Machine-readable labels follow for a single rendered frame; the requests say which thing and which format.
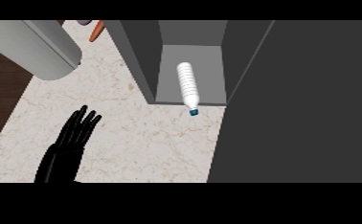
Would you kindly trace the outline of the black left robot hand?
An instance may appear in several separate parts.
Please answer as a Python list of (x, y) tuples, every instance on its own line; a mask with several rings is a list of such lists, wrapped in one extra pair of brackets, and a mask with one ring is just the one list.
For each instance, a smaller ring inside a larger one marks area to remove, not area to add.
[(101, 116), (91, 110), (85, 113), (84, 105), (62, 126), (54, 143), (48, 146), (41, 159), (33, 182), (67, 184), (75, 183), (82, 160), (84, 147)]

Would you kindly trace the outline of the white plastic water bottle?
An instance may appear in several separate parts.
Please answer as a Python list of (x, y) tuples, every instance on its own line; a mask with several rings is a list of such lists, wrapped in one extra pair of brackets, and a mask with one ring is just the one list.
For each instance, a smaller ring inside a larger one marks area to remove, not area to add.
[(192, 66), (189, 62), (181, 62), (177, 65), (177, 74), (180, 82), (180, 95), (183, 105), (189, 109), (189, 115), (198, 115), (199, 94), (195, 82)]

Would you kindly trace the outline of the grey open cabinet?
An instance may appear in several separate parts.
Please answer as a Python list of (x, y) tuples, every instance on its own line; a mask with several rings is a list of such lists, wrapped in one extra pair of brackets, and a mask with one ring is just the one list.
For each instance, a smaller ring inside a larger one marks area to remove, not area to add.
[(149, 104), (181, 104), (183, 62), (192, 66), (199, 103), (229, 103), (270, 20), (107, 20), (104, 25)]

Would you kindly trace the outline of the dark grey cabinet door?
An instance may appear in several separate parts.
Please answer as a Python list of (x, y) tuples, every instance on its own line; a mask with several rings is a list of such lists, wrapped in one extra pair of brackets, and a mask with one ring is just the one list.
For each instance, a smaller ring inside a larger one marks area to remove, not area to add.
[(211, 182), (362, 182), (362, 21), (279, 21), (224, 109)]

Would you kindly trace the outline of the pale grey rounded appliance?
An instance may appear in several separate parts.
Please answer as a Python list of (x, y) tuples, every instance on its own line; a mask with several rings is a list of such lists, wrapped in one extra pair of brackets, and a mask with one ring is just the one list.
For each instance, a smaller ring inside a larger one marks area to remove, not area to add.
[(56, 20), (0, 20), (0, 54), (41, 80), (66, 77), (82, 59)]

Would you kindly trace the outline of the orange carrot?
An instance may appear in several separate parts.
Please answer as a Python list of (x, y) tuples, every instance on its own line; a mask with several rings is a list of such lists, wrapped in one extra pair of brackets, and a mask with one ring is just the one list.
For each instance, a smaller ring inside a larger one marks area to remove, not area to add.
[(96, 40), (103, 30), (104, 30), (104, 23), (101, 20), (99, 20), (88, 37), (88, 42), (93, 42)]

